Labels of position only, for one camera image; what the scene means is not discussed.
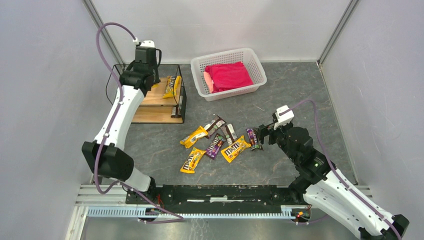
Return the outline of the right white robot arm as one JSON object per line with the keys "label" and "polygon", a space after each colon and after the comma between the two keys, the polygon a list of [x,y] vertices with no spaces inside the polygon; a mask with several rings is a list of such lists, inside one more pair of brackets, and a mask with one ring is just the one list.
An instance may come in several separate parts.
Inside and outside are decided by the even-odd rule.
{"label": "right white robot arm", "polygon": [[410,222],[374,203],[332,161],[313,146],[307,129],[292,123],[260,125],[258,139],[268,137],[294,164],[299,176],[289,185],[292,197],[323,211],[360,240],[400,240]]}

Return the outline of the purple brown M&M bag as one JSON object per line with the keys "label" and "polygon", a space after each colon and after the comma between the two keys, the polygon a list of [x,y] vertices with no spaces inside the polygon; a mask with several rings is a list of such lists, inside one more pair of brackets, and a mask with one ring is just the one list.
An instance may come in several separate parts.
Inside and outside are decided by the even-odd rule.
{"label": "purple brown M&M bag", "polygon": [[254,150],[263,150],[262,145],[259,142],[258,133],[255,128],[247,128],[246,133],[250,143],[250,149]]}

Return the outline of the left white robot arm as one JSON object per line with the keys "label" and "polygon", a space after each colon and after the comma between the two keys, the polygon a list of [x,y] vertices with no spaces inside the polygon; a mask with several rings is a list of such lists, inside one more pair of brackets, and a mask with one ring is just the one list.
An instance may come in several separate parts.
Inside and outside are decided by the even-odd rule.
{"label": "left white robot arm", "polygon": [[102,177],[121,183],[132,191],[146,193],[154,187],[154,179],[135,167],[124,147],[136,110],[152,86],[160,82],[158,67],[161,59],[162,51],[154,42],[144,41],[135,48],[134,61],[116,77],[116,99],[106,121],[94,140],[85,141],[81,148],[96,186]]}

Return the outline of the yellow M&M bag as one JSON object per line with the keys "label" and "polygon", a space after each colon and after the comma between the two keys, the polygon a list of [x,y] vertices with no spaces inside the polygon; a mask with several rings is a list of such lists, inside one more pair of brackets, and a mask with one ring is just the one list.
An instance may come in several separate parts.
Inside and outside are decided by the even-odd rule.
{"label": "yellow M&M bag", "polygon": [[245,140],[245,137],[241,136],[231,145],[222,149],[220,153],[228,163],[231,163],[240,153],[251,146],[252,145]]}
{"label": "yellow M&M bag", "polygon": [[200,162],[205,153],[206,150],[201,150],[196,147],[193,147],[179,171],[185,174],[194,174],[198,163]]}

